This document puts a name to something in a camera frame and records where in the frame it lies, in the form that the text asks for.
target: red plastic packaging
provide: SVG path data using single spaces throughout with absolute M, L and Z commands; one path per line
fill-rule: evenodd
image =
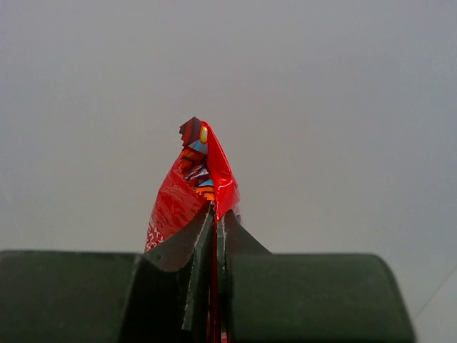
M 145 251 L 188 224 L 207 201 L 214 203 L 216 223 L 239 203 L 238 184 L 208 123 L 194 117 L 179 133 L 184 147 L 157 194 Z

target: blue patch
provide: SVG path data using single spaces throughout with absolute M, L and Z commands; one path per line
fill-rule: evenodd
M 199 187 L 204 186 L 214 186 L 213 180 L 209 179 L 208 181 L 205 181 L 203 184 L 199 184 Z

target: candy wrapper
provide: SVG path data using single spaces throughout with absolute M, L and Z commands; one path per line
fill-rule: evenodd
M 174 162 L 157 194 L 152 209 L 145 251 L 154 248 L 187 225 L 206 203 L 212 202 L 215 224 L 230 209 L 238 213 L 238 184 L 212 128 L 196 117 L 183 124 L 179 130 L 183 149 Z M 217 278 L 211 283 L 211 321 L 218 317 L 214 308 Z M 221 333 L 217 324 L 212 330 Z

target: orange stripe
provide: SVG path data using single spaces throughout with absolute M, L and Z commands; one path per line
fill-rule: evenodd
M 214 191 L 214 188 L 213 187 L 201 187 L 201 188 L 197 188 L 196 190 L 198 193 L 202 193 L 202 192 L 213 192 Z

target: red wrapper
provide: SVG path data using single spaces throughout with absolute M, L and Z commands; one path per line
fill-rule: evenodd
M 238 184 L 213 129 L 196 117 L 179 130 L 183 149 L 166 175 L 149 220 L 145 251 L 186 226 L 199 209 L 212 202 L 217 221 L 239 203 Z M 216 256 L 216 245 L 213 250 Z M 210 342 L 221 341 L 217 271 L 212 270 Z

